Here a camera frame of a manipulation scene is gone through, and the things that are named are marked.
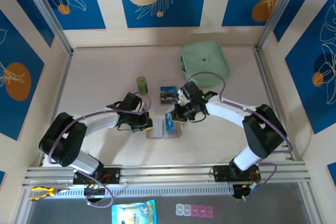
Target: yellow tool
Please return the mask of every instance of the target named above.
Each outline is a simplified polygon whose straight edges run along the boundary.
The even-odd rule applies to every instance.
[[[50,197],[55,196],[55,188],[54,187],[49,187],[48,188],[48,187],[36,186],[36,187],[33,187],[31,190],[32,191],[43,190],[46,193],[39,196],[39,197],[30,197],[29,200],[39,200],[39,199],[45,198],[47,196],[50,196]],[[59,189],[59,190],[57,190],[57,193],[62,193],[62,192],[67,191],[67,190],[69,190],[69,189]]]

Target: green pouch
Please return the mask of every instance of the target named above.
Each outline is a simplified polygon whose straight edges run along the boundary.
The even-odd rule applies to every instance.
[[[227,80],[229,68],[220,44],[216,41],[200,41],[182,47],[182,73],[186,79],[199,72],[213,72]],[[223,82],[213,74],[204,73],[194,76],[192,81],[199,88],[220,85]]]

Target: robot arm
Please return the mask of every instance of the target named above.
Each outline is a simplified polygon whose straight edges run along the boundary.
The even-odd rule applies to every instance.
[[[70,166],[100,179],[103,164],[80,150],[84,137],[101,129],[119,128],[122,124],[127,124],[132,132],[150,129],[153,124],[148,112],[142,114],[127,113],[127,111],[134,111],[139,103],[141,106],[141,98],[128,93],[122,102],[107,106],[110,111],[92,119],[88,118],[86,124],[76,122],[68,130],[67,136],[62,136],[51,156],[52,159],[63,167]],[[56,139],[73,120],[73,117],[65,112],[59,114],[40,141],[40,150],[48,155]]]
[[[256,162],[268,157],[282,142],[283,139],[269,125],[252,112],[265,117],[282,134],[287,136],[275,113],[268,105],[260,107],[246,106],[230,100],[222,99],[215,92],[206,94],[191,81],[179,91],[180,104],[175,105],[171,112],[173,121],[194,121],[198,113],[205,116],[214,115],[227,119],[240,127],[246,134],[248,145],[230,161],[230,176],[239,178]]]

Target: blue package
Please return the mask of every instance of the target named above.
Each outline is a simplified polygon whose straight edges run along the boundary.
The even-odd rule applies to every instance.
[[[158,224],[155,200],[112,206],[112,224]]]
[[[170,130],[174,129],[174,122],[170,118],[170,113],[167,113],[165,115],[165,118],[166,118],[166,131],[170,131]]]
[[[179,97],[177,86],[160,87],[160,104],[175,104]]]
[[[177,86],[167,86],[160,88],[161,94],[177,92]]]

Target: green cylinder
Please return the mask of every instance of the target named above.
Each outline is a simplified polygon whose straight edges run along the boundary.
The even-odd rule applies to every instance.
[[[144,76],[139,76],[137,78],[137,86],[138,86],[139,92],[148,93],[147,81]]]

